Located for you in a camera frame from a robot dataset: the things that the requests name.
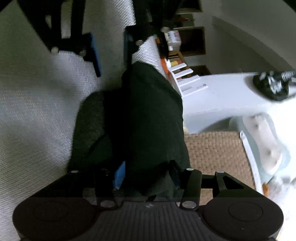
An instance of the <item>metal bolt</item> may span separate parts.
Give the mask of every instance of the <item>metal bolt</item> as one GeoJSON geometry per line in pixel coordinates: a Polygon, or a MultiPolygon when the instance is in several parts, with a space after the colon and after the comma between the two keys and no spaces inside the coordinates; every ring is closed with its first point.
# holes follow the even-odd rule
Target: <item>metal bolt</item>
{"type": "Polygon", "coordinates": [[[115,202],[112,201],[112,200],[104,200],[104,201],[101,201],[101,207],[104,207],[104,208],[112,208],[115,206],[115,202]]]}
{"type": "Polygon", "coordinates": [[[240,136],[240,138],[245,138],[245,134],[244,134],[244,132],[241,131],[241,132],[239,133],[239,136],[240,136]]]}
{"type": "Polygon", "coordinates": [[[143,40],[137,40],[136,41],[136,45],[137,46],[141,46],[143,43],[144,43],[143,40]]]}
{"type": "Polygon", "coordinates": [[[59,52],[59,48],[58,48],[58,47],[52,47],[51,52],[52,52],[53,54],[57,54],[57,53],[59,52]]]}
{"type": "Polygon", "coordinates": [[[154,207],[154,205],[150,203],[150,204],[147,204],[145,207],[146,208],[151,208],[151,207],[154,207]]]}
{"type": "Polygon", "coordinates": [[[80,51],[79,55],[80,55],[81,57],[85,57],[85,55],[86,55],[86,50],[84,49],[84,50],[80,51]]]}
{"type": "Polygon", "coordinates": [[[182,203],[182,206],[187,209],[193,209],[196,207],[196,203],[193,201],[185,201],[182,203]]]}

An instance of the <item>beige woven rug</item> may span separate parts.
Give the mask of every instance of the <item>beige woven rug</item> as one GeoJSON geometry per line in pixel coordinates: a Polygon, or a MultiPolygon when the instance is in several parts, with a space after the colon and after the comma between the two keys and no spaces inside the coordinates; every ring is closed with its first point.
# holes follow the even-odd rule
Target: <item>beige woven rug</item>
{"type": "MultiPolygon", "coordinates": [[[[191,167],[203,174],[225,171],[255,189],[251,167],[236,131],[185,134],[191,167]]],[[[211,189],[202,189],[200,205],[213,198],[211,189]]]]}

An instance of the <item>blue plastic part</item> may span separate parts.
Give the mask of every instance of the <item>blue plastic part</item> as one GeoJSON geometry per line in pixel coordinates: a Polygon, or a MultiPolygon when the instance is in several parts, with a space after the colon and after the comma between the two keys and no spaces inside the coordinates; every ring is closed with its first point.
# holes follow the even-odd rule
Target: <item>blue plastic part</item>
{"type": "Polygon", "coordinates": [[[99,53],[98,53],[98,51],[96,49],[96,41],[95,41],[95,38],[94,38],[93,34],[91,34],[91,48],[94,51],[94,58],[95,58],[93,60],[94,69],[96,71],[97,77],[100,77],[102,75],[102,68],[101,68],[99,53]]]}
{"type": "Polygon", "coordinates": [[[113,186],[115,189],[118,190],[120,188],[125,177],[126,177],[126,162],[124,161],[114,174],[113,186]]]}

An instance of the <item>dark green fabric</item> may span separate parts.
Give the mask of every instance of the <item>dark green fabric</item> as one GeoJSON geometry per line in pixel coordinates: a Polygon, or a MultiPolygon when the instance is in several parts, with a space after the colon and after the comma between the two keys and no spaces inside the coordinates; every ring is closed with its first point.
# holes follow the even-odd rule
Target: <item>dark green fabric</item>
{"type": "Polygon", "coordinates": [[[104,93],[104,106],[101,102],[93,106],[93,98],[102,99],[92,95],[78,113],[68,169],[97,165],[116,170],[125,161],[122,188],[127,196],[178,193],[168,172],[169,162],[175,160],[182,169],[190,164],[182,99],[170,83],[152,65],[136,62],[123,74],[121,89],[104,93]],[[104,118],[99,118],[102,110],[104,118]],[[95,140],[97,133],[102,135],[95,140]]]}
{"type": "Polygon", "coordinates": [[[180,95],[151,65],[136,62],[122,77],[124,185],[152,196],[171,196],[168,163],[190,167],[180,95]]]}

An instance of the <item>white wall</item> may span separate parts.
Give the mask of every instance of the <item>white wall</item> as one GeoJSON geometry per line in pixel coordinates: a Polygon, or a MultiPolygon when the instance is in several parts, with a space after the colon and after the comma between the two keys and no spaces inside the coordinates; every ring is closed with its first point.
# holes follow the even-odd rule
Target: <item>white wall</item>
{"type": "Polygon", "coordinates": [[[213,25],[217,26],[220,29],[223,29],[223,31],[227,32],[232,37],[253,49],[270,65],[272,65],[275,70],[283,71],[287,69],[292,69],[292,66],[283,57],[281,57],[273,49],[265,45],[263,42],[259,41],[251,34],[245,32],[240,27],[230,24],[229,22],[217,17],[213,17],[213,25]]]}
{"type": "Polygon", "coordinates": [[[283,0],[201,0],[201,2],[205,13],[218,17],[255,38],[257,42],[248,39],[249,46],[276,69],[296,67],[296,13],[283,0]],[[260,42],[268,48],[261,49],[260,42]],[[270,52],[275,52],[278,57],[274,57],[270,52]]]}
{"type": "Polygon", "coordinates": [[[218,26],[207,13],[194,13],[194,25],[205,28],[206,55],[186,57],[189,66],[206,65],[211,74],[273,70],[264,58],[218,26]]]}

